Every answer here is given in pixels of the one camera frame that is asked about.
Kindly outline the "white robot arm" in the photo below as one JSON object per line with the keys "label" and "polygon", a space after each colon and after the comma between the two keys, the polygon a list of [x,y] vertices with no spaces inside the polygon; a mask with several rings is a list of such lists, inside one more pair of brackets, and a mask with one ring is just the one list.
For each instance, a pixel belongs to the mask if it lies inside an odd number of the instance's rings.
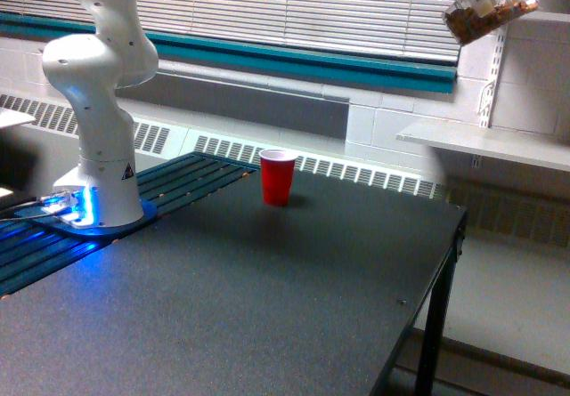
{"label": "white robot arm", "polygon": [[94,18],[94,33],[52,40],[42,56],[45,76],[74,110],[79,133],[78,165],[53,185],[69,193],[69,203],[44,210],[75,229],[116,229],[145,215],[134,120],[119,107],[116,91],[151,80],[159,57],[143,32],[136,0],[79,2]]}

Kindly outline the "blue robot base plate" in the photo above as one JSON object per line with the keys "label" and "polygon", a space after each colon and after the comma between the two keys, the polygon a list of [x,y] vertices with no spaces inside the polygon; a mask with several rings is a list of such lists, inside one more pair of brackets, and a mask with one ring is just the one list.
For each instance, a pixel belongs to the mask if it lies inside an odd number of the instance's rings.
{"label": "blue robot base plate", "polygon": [[35,215],[42,213],[39,206],[28,206],[16,212],[17,217],[24,217],[31,220],[40,227],[52,230],[62,235],[79,237],[82,239],[115,239],[123,238],[154,222],[158,216],[157,207],[150,201],[141,200],[143,217],[136,222],[118,227],[96,227],[96,228],[74,228],[67,223],[50,216],[45,218],[35,218]]}

